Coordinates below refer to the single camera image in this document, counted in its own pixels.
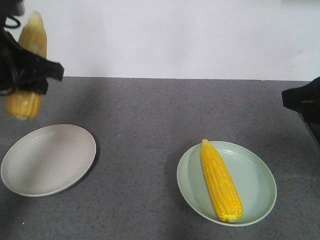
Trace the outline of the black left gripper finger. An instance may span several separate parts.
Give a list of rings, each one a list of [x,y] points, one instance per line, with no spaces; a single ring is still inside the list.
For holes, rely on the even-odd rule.
[[[24,85],[24,89],[26,91],[35,92],[39,95],[46,95],[48,91],[48,87],[49,87],[49,84],[46,79],[31,81]]]
[[[34,76],[62,81],[64,67],[59,62],[53,62],[45,58],[38,58],[34,65]]]

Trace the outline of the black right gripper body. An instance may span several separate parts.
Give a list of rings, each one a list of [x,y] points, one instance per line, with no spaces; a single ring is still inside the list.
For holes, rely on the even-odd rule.
[[[307,123],[320,122],[320,77],[310,83],[282,91],[285,108],[300,113]]]

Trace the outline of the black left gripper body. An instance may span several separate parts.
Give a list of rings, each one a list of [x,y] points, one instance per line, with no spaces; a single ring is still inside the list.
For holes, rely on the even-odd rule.
[[[6,28],[16,29],[21,26],[16,18],[24,14],[22,0],[2,0],[0,2],[0,95],[9,96],[18,89],[37,92],[37,83],[22,77],[23,68],[18,58],[23,56],[23,50],[6,31]]]

